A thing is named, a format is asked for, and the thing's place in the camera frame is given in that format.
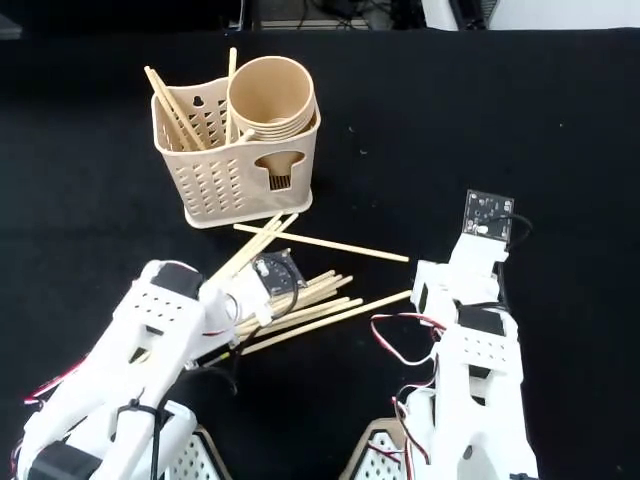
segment circuit board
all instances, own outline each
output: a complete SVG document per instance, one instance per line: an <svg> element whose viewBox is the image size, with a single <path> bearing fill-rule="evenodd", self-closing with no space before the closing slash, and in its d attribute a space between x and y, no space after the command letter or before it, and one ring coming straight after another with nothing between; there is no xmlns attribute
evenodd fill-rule
<svg viewBox="0 0 640 480"><path fill-rule="evenodd" d="M508 242L513 207L513 198L468 190L462 232Z"/></svg>
<svg viewBox="0 0 640 480"><path fill-rule="evenodd" d="M289 250L263 253L254 260L253 268L272 297L293 291L291 274L294 275L298 288L307 286L302 274L291 258Z"/></svg>

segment black wire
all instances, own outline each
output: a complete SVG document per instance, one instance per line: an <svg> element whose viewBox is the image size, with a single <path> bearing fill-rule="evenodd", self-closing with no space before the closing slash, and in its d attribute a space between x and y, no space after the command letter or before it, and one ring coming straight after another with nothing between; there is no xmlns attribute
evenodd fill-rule
<svg viewBox="0 0 640 480"><path fill-rule="evenodd" d="M295 272L293 271L293 269L289 266L289 264L287 262L285 262L283 260L280 260L279 258L277 258L275 256L269 257L269 260L280 264L286 270L287 274L289 275L289 282L291 283L291 288L292 288L291 303L289 303L289 306L287 308L285 308L282 313L279 313L279 314L274 315L272 317L273 320L278 320L279 318L282 318L285 315L288 315L289 313L291 313L293 311L294 308L296 308L296 305L298 304L298 297L300 295L300 287L298 286L298 282L296 281ZM251 345L251 343L256 338L256 335L258 334L258 332L260 331L261 328L262 328L261 326L258 326L249 335L247 335L247 338L245 338L244 341L240 343L240 345L238 345L235 348L235 350L234 350L235 359L233 361L233 368L231 370L232 378L234 378L234 379L238 378L238 369L240 368L240 358L242 358L242 352L244 352L244 350L249 345Z"/></svg>
<svg viewBox="0 0 640 480"><path fill-rule="evenodd" d="M190 378L201 375L203 373L215 373L216 375L219 375L224 380L229 382L229 384L231 385L232 393L234 395L237 393L238 389L236 387L235 382L233 381L233 377L231 376L231 374L226 370L216 366L196 368L194 370L184 370L176 379L174 386L177 385L179 382L188 380ZM160 431L162 430L162 424L164 421L164 407L167 404L169 392L170 390L167 391L167 393L165 393L164 397L162 397L162 399L158 403L158 408L156 409L156 413L154 415L153 437L152 437L153 444L151 445L151 475L150 475L151 480L158 479L158 462L159 462L158 459L160 456Z"/></svg>
<svg viewBox="0 0 640 480"><path fill-rule="evenodd" d="M162 429L162 420L164 414L164 406L167 403L167 395L165 394L158 403L156 414L153 417L153 444L151 445L151 480L158 480L158 458L160 456L160 430Z"/></svg>
<svg viewBox="0 0 640 480"><path fill-rule="evenodd" d="M529 238L529 236L533 233L533 223L527 217L523 215L518 215L517 213L510 213L508 215L500 215L499 217L493 217L483 223L483 225L488 225L489 223L497 222L499 220L516 220L524 225L525 231L520 237L515 240L507 243L505 250L507 252L511 252L518 245L522 245L522 243ZM505 287L504 280L504 262L499 262L496 267L496 276L498 277L498 292L500 303L504 308L510 312L511 307L509 305L509 298L507 297L507 289Z"/></svg>
<svg viewBox="0 0 640 480"><path fill-rule="evenodd" d="M296 30L300 30L302 28L302 25L307 19L308 14L309 14L309 4L307 3L307 0L302 0L302 16L300 17L300 22L298 23Z"/></svg>
<svg viewBox="0 0 640 480"><path fill-rule="evenodd" d="M292 288L292 297L291 297L291 303L289 304L289 306L280 314L273 316L273 320L277 320L279 318L284 317L285 315L289 314L297 305L298 303L298 297L299 297L299 293L300 293L300 289L298 287L298 282L296 281L296 274L293 271L293 269L289 266L289 264L287 264L285 261L280 260L279 258L276 257L270 257L269 260L272 260L276 263L279 263L285 270L286 272L289 274L289 281L291 282L291 288ZM200 375L203 373L215 373L216 375L221 376L223 379L225 379L227 382L229 382L229 384L231 385L231 389L233 394L237 394L238 393L238 387L236 385L236 381L235 379L238 378L238 368L240 366L240 358L242 357L242 352L244 351L245 348L247 348L251 342L253 341L253 339L255 338L255 336L258 334L258 332L260 331L261 327L256 328L255 330L253 330L248 336L247 338L244 339L244 341L242 343L240 343L240 345L238 345L235 349L235 359L234 359L234 363L233 363L233 369L231 371L231 373L229 373L227 370L224 370L223 368L219 368L215 365L212 365L210 367L203 367L203 368L196 368L194 370L187 370L182 372L182 374L177 378L176 380L176 384L179 381L183 381L185 379L191 378L193 376L196 375ZM167 397L168 397L169 392L167 392L165 394L165 396L162 398L162 400L160 400L160 403L158 404L158 408L156 410L156 415L155 415L155 421L154 421L154 425L153 425L153 445L152 445L152 450L151 450L151 480L157 480L158 478L158 456L159 456L159 451L160 451L160 430L162 428L162 416L164 414L164 405L167 403Z"/></svg>

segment beige basket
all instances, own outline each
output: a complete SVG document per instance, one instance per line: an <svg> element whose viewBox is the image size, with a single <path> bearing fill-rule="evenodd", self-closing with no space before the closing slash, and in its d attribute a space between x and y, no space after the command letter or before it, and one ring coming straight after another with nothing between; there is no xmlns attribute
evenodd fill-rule
<svg viewBox="0 0 640 480"><path fill-rule="evenodd" d="M168 125L156 95L151 99L153 139L182 197L187 222L209 228L270 217L278 212L302 212L311 206L311 171L320 126L316 110L310 127L277 142L225 142L227 78L188 87L168 87L193 128L211 150L185 152ZM237 140L233 132L232 139ZM256 165L280 152L298 152L287 179L269 176Z"/></svg>

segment bundle of chopsticks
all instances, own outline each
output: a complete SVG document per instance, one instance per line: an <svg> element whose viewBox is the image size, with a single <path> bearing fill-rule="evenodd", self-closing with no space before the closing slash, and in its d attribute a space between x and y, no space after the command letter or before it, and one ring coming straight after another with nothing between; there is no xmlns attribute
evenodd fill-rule
<svg viewBox="0 0 640 480"><path fill-rule="evenodd" d="M408 257L389 252L285 233L284 231L298 218L298 214L293 214L284 221L281 220L282 216L282 213L276 215L269 220L263 228L235 224L234 228L236 230L251 232L255 235L208 281L217 282L235 275L249 262L253 261L253 259L256 258L276 238L283 238L325 248L358 253L361 255L369 255L387 260L395 260L399 262L409 261ZM368 304L363 304L362 298L351 299L349 297L340 297L335 300L328 300L338 294L339 288L350 283L352 280L352 276L344 277L336 274L334 270L329 270L328 272L309 280L307 282L307 287L298 292L298 298L292 311L281 318L274 320L268 326L258 330L255 336L261 337L264 335L274 334L285 329L290 330L250 345L242 351L242 354L246 355L261 350L303 333L307 333L353 317L360 313L375 310L384 305L406 299L411 295L411 291L406 290ZM270 305L274 316L277 316L289 309L291 302L293 301L293 295L293 293L286 293L271 299ZM255 317L249 317L241 323L238 323L235 326L235 333L238 340L242 342L247 339L247 337L254 332L258 326L259 323Z"/></svg>
<svg viewBox="0 0 640 480"><path fill-rule="evenodd" d="M229 50L229 80L236 71L236 62L238 58L238 51L235 48ZM146 73L151 88L158 97L160 106L164 111L169 121L169 127L173 131L174 136L180 141L180 146L183 151L190 152L194 150L207 150L207 147L195 128L191 124L191 120L187 117L184 110L177 102L167 85L162 81L158 72L151 67L144 67L144 73ZM229 109L226 112L226 128L225 128L225 144L231 143L231 132L233 131L233 119L229 113ZM255 132L247 130L244 135L238 141L249 140Z"/></svg>

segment black fabric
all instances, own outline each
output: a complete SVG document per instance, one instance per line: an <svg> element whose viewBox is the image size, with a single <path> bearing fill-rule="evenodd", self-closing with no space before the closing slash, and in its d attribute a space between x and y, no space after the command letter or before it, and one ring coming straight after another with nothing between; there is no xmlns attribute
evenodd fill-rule
<svg viewBox="0 0 640 480"><path fill-rule="evenodd" d="M247 240L185 223L154 150L142 71L200 83L225 74L231 45L240 62L291 56L315 81L315 200L292 232L444 261L467 188L515 197L536 226L505 276L541 477L638 478L627 394L640 268L635 31L0 43L0 451L21 434L20 398L93 346L145 262L213 272ZM351 297L411 287L415 262L290 246L307 277L354 275ZM398 387L429 373L382 351L367 320L247 356L236 397L207 376L173 397L194 409L235 478L337 478L367 424L393 414ZM428 334L410 327L393 338L418 356Z"/></svg>

